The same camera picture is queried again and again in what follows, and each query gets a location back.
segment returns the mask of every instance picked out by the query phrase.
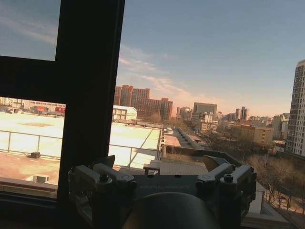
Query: window pane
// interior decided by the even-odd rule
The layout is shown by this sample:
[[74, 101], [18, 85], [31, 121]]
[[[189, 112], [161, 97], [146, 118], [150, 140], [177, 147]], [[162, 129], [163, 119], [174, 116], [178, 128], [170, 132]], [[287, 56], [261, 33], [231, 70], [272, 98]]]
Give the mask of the window pane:
[[[283, 189], [295, 190], [291, 174], [304, 180], [304, 7], [126, 1], [109, 150], [114, 168], [198, 175], [208, 171], [205, 155], [226, 153], [229, 163], [252, 165], [266, 193], [279, 192], [269, 203], [292, 213], [298, 203], [287, 203]], [[263, 192], [256, 193], [253, 206], [263, 209]]]
[[62, 104], [0, 97], [1, 190], [56, 197], [64, 115]]
[[1, 0], [0, 11], [0, 55], [55, 59], [60, 0]]

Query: metal railing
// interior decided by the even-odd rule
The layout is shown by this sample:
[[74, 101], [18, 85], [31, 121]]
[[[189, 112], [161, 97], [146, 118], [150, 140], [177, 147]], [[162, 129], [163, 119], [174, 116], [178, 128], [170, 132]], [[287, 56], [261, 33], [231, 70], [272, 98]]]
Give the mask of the metal railing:
[[[117, 148], [128, 149], [128, 151], [124, 152], [125, 154], [128, 154], [128, 159], [124, 160], [124, 162], [122, 163], [122, 152], [119, 152], [119, 150], [114, 150], [115, 153], [111, 152], [111, 146], [117, 147]], [[125, 167], [128, 167], [128, 168], [131, 168], [132, 164], [136, 163], [134, 160], [138, 156], [139, 153], [146, 154], [148, 156], [153, 156], [154, 159], [157, 159], [158, 155], [159, 155], [159, 150], [158, 149], [145, 149], [145, 148], [143, 149], [143, 148], [130, 147], [130, 146], [109, 145], [109, 152], [108, 153], [109, 153], [109, 155], [116, 155], [116, 153], [118, 154], [116, 156], [116, 159], [115, 159], [115, 162], [114, 162], [115, 165], [125, 166]]]
[[[0, 130], [0, 133], [9, 133], [9, 137], [8, 137], [8, 147], [6, 149], [1, 149], [0, 150], [3, 150], [3, 151], [7, 151], [8, 153], [9, 152], [16, 152], [16, 153], [23, 153], [23, 154], [30, 154], [32, 152], [25, 152], [25, 151], [19, 151], [19, 150], [12, 150], [11, 149], [11, 136], [12, 134], [19, 134], [19, 135], [29, 135], [29, 136], [37, 136], [37, 152], [39, 152], [40, 150], [40, 143], [41, 143], [41, 138], [42, 137], [45, 137], [45, 138], [53, 138], [53, 139], [60, 139], [62, 140], [61, 137], [52, 137], [52, 136], [45, 136], [45, 135], [35, 135], [35, 134], [28, 134], [28, 133], [21, 133], [21, 132], [14, 132], [14, 131], [6, 131], [6, 130]], [[44, 155], [44, 154], [41, 154], [41, 156], [51, 156], [51, 157], [54, 157], [54, 158], [59, 158], [60, 156], [52, 156], [52, 155]]]

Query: distant building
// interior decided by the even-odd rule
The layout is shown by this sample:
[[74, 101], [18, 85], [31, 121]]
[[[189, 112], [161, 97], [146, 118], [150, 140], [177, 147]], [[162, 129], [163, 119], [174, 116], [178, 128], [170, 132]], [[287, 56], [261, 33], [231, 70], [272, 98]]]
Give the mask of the distant building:
[[160, 115], [161, 100], [158, 99], [139, 100], [136, 102], [135, 108], [138, 112], [138, 118], [146, 118], [153, 114]]
[[240, 129], [239, 139], [248, 140], [259, 145], [271, 145], [273, 128], [257, 127], [250, 125], [235, 126]]
[[122, 87], [115, 86], [113, 105], [121, 104]]
[[168, 98], [151, 99], [149, 88], [134, 88], [132, 85], [116, 86], [113, 104], [134, 107], [139, 118], [147, 118], [153, 114], [160, 115], [163, 120], [172, 117], [173, 102]]
[[217, 121], [213, 121], [213, 116], [214, 114], [212, 112], [193, 114], [192, 123], [197, 127], [199, 133], [203, 133], [212, 128], [216, 129]]
[[274, 139], [285, 139], [284, 137], [287, 135], [285, 132], [288, 131], [287, 127], [288, 120], [285, 115], [279, 114], [273, 117], [273, 138]]
[[226, 130], [230, 129], [233, 125], [237, 125], [237, 123], [232, 122], [232, 121], [230, 122], [227, 120], [219, 120], [218, 125], [217, 125], [217, 130], [226, 131]]
[[160, 116], [162, 120], [169, 120], [172, 117], [173, 102], [168, 98], [161, 98]]
[[137, 118], [137, 110], [134, 107], [128, 106], [113, 106], [112, 110], [112, 120], [122, 119], [122, 120], [132, 120]]
[[261, 117], [261, 121], [268, 121], [270, 119], [269, 116], [263, 116]]
[[242, 106], [241, 109], [241, 120], [249, 120], [250, 118], [250, 109], [246, 109], [246, 107]]
[[235, 115], [236, 115], [236, 113], [229, 113], [229, 115], [228, 115], [228, 120], [229, 120], [229, 121], [236, 120]]
[[204, 104], [204, 103], [194, 103], [193, 114], [200, 114], [200, 113], [213, 113], [213, 120], [216, 120], [216, 113], [217, 113], [217, 104]]
[[242, 119], [242, 110], [237, 108], [235, 111], [235, 118], [236, 120], [241, 120]]
[[121, 95], [121, 106], [131, 106], [132, 105], [132, 91], [133, 86], [123, 85], [122, 95]]
[[221, 120], [221, 119], [223, 119], [223, 118], [224, 118], [223, 113], [222, 113], [221, 111], [217, 112], [217, 114], [216, 114], [216, 120], [219, 121], [219, 120]]
[[136, 106], [137, 101], [145, 101], [150, 98], [149, 88], [134, 88], [132, 91], [132, 107]]
[[177, 107], [177, 113], [176, 116], [180, 116], [180, 107]]
[[260, 117], [260, 116], [251, 116], [251, 117], [249, 118], [249, 120], [251, 120], [251, 121], [260, 121], [260, 120], [261, 120], [261, 117]]

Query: building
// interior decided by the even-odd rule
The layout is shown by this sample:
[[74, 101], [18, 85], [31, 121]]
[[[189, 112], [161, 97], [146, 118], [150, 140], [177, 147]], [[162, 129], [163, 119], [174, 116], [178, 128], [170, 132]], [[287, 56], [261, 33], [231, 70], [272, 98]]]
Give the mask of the building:
[[176, 116], [180, 116], [180, 107], [177, 107], [177, 113], [176, 113]]
[[221, 111], [217, 112], [217, 114], [216, 114], [216, 120], [219, 121], [219, 120], [221, 120], [221, 119], [223, 119], [223, 118], [224, 118], [223, 113], [222, 113]]
[[235, 111], [235, 118], [236, 120], [241, 120], [242, 119], [242, 110], [237, 108]]
[[153, 114], [160, 115], [161, 112], [161, 100], [147, 99], [139, 100], [134, 106], [138, 112], [138, 118], [146, 118]]
[[115, 86], [113, 105], [121, 104], [122, 87]]
[[251, 121], [260, 121], [260, 120], [261, 120], [261, 117], [260, 117], [260, 116], [251, 116], [251, 117], [249, 118], [249, 120], [251, 120]]
[[228, 130], [228, 129], [231, 129], [231, 127], [233, 126], [233, 125], [236, 125], [236, 123], [235, 122], [229, 122], [229, 121], [227, 121], [227, 120], [219, 120], [218, 121], [218, 125], [217, 125], [217, 130], [218, 131], [226, 131], [226, 130]]
[[168, 98], [161, 98], [160, 116], [162, 120], [169, 120], [172, 117], [173, 102]]
[[286, 123], [288, 120], [285, 115], [279, 114], [273, 117], [273, 138], [274, 139], [284, 139], [283, 137], [286, 135], [284, 132], [286, 131]]
[[121, 93], [121, 106], [131, 106], [132, 105], [132, 92], [133, 86], [123, 85], [122, 86], [122, 93]]
[[245, 112], [245, 120], [249, 120], [249, 118], [250, 118], [250, 109], [246, 109], [246, 112]]
[[203, 133], [212, 128], [216, 129], [217, 121], [213, 121], [213, 116], [214, 114], [212, 112], [196, 113], [192, 116], [192, 123], [198, 129], [199, 133]]
[[250, 118], [250, 109], [246, 109], [246, 107], [242, 106], [240, 120], [249, 120], [249, 118]]
[[236, 115], [236, 113], [229, 113], [229, 115], [228, 115], [228, 120], [229, 120], [229, 121], [236, 120], [235, 115]]
[[0, 106], [12, 106], [12, 103], [12, 98], [0, 97]]
[[273, 128], [252, 125], [235, 126], [239, 128], [239, 139], [247, 140], [259, 145], [269, 146], [273, 140]]
[[141, 100], [147, 100], [150, 98], [150, 89], [149, 88], [134, 88], [132, 91], [132, 104], [131, 106], [135, 107], [136, 102]]
[[297, 63], [295, 80], [291, 98], [290, 117], [288, 123], [288, 136], [286, 151], [305, 156], [305, 60]]
[[213, 113], [213, 120], [216, 120], [216, 113], [217, 113], [217, 104], [203, 104], [203, 103], [194, 103], [194, 114], [200, 114], [200, 113]]
[[180, 117], [187, 121], [190, 122], [192, 120], [193, 116], [193, 110], [189, 107], [181, 107], [180, 108]]
[[137, 118], [137, 110], [129, 106], [113, 106], [112, 110], [112, 120], [122, 119], [122, 120], [132, 120]]
[[158, 114], [163, 120], [172, 117], [173, 102], [168, 98], [151, 99], [149, 88], [134, 88], [132, 85], [116, 86], [114, 105], [134, 107], [138, 112], [138, 118], [147, 118], [153, 114]]

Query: red brick building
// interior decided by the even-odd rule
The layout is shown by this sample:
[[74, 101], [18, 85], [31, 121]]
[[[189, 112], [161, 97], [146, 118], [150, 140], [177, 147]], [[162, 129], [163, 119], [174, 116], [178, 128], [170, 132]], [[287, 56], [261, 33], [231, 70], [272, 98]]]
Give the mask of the red brick building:
[[172, 117], [173, 102], [168, 98], [151, 99], [149, 88], [133, 88], [131, 85], [116, 86], [113, 104], [134, 107], [139, 118], [146, 118], [153, 114], [160, 115], [162, 120]]
[[123, 85], [120, 106], [132, 106], [133, 86]]
[[116, 86], [114, 92], [113, 105], [120, 105], [122, 96], [122, 87]]

